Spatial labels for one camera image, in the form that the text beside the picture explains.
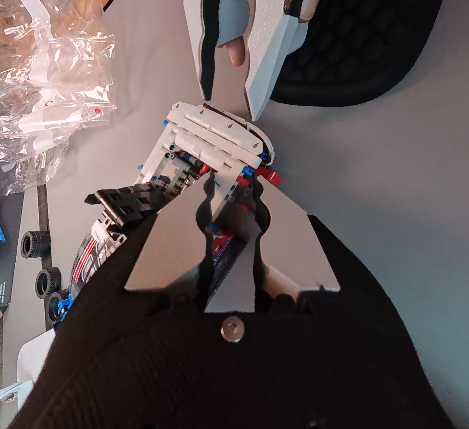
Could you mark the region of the brick-built toy race car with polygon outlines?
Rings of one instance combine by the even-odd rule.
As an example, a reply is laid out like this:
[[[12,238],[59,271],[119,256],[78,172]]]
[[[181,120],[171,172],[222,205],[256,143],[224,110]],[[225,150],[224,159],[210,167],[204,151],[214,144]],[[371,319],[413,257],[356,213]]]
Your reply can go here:
[[[168,201],[175,199],[210,172],[215,176],[213,218],[207,227],[213,236],[215,268],[211,298],[246,244],[237,234],[219,227],[220,213],[227,203],[244,212],[255,211],[248,201],[254,173],[275,187],[283,180],[273,170],[276,154],[266,133],[236,115],[208,104],[178,102],[164,124],[165,129],[147,161],[139,165],[140,173],[133,185],[101,189],[85,198],[86,204],[103,207],[103,218],[95,221],[80,245],[68,286],[61,287],[69,291],[73,302],[97,269],[146,216],[163,206],[164,197]]]

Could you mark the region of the black toy set box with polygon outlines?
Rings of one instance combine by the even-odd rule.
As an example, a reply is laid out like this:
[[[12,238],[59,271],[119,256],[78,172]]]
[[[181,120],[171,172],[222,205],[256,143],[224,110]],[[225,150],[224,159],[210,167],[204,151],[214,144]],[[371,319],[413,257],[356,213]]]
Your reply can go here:
[[[10,304],[18,250],[24,193],[0,198],[0,309]]]

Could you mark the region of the black rubber toy tire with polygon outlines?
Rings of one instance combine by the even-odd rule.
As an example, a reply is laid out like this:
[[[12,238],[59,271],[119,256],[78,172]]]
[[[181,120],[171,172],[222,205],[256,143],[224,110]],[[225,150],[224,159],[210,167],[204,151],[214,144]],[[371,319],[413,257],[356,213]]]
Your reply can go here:
[[[46,320],[54,327],[63,320],[64,315],[70,308],[73,300],[68,290],[53,292],[46,300]]]
[[[50,240],[48,231],[27,231],[21,239],[21,256],[24,259],[31,259],[49,255]]]
[[[57,267],[43,268],[39,271],[36,282],[35,292],[39,299],[47,299],[53,293],[61,290],[62,274]]]

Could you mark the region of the pile of clear plastic bags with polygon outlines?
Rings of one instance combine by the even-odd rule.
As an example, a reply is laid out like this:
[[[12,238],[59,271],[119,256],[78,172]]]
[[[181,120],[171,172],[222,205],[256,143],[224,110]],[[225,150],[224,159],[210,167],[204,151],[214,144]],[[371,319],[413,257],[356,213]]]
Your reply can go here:
[[[116,109],[101,0],[0,0],[0,194],[47,183]]]

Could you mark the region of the person's right hand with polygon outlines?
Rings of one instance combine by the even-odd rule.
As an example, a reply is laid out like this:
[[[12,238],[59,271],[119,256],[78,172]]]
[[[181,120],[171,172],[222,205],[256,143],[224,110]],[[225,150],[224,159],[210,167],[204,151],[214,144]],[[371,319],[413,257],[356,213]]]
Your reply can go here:
[[[245,61],[245,44],[242,35],[224,43],[221,45],[221,48],[226,48],[230,60],[235,67],[243,65]]]

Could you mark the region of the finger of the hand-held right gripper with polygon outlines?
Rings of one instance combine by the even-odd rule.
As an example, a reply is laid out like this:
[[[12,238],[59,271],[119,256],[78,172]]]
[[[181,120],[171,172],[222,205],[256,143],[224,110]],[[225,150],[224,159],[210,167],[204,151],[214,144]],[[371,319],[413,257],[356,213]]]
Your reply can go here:
[[[255,10],[248,38],[249,70],[245,98],[253,121],[257,121],[272,95],[299,25],[302,0],[295,16],[284,13],[284,0],[254,0]]]
[[[248,0],[182,0],[202,98],[212,99],[215,51],[243,36],[250,17]]]

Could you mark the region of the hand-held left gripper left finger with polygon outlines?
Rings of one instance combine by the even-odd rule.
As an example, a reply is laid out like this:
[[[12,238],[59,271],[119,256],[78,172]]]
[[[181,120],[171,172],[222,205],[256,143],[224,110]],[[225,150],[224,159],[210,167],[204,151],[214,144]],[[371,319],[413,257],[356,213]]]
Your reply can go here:
[[[207,173],[160,209],[125,285],[129,292],[186,295],[203,312],[214,277],[214,173]]]

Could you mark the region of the white oval display stand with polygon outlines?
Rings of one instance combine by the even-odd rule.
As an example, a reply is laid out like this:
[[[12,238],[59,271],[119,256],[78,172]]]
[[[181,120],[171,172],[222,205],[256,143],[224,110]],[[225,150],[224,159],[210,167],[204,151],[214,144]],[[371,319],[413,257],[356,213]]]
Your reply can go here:
[[[54,339],[55,331],[50,329],[21,347],[16,365],[17,382],[1,389],[1,400],[16,397],[20,410],[38,379]]]

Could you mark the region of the grey desk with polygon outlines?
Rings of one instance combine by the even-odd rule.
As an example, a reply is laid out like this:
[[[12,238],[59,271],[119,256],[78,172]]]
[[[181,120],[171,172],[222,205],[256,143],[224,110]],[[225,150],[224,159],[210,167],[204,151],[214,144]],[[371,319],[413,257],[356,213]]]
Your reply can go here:
[[[202,102],[181,0],[114,0],[115,110],[75,133],[47,186],[52,260],[69,278],[100,215],[85,197],[134,183],[177,101]],[[410,72],[358,106],[270,101],[258,125],[281,190],[373,273],[448,415],[468,428],[468,0],[443,0]]]

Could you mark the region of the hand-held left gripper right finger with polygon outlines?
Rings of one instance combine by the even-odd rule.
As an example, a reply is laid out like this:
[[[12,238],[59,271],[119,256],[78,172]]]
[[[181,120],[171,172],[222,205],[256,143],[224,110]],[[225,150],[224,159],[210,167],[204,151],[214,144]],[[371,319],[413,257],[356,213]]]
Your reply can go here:
[[[340,292],[308,214],[263,176],[254,177],[252,194],[260,228],[253,262],[255,311],[268,311],[278,297],[302,306],[310,293]]]

